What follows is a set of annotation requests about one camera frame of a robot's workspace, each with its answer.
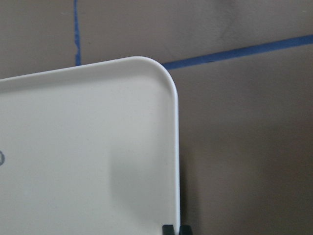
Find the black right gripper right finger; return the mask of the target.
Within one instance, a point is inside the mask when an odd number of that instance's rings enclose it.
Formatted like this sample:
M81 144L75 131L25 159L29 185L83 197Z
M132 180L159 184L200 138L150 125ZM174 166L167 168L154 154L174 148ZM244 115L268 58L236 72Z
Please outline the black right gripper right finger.
M179 235L191 235L191 226L181 225L179 228Z

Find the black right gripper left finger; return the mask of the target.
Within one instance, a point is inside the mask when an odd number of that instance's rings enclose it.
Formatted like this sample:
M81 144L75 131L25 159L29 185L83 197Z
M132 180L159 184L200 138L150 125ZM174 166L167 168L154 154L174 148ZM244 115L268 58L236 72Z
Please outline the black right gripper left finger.
M162 226L162 235L174 235L174 226L173 225L163 225Z

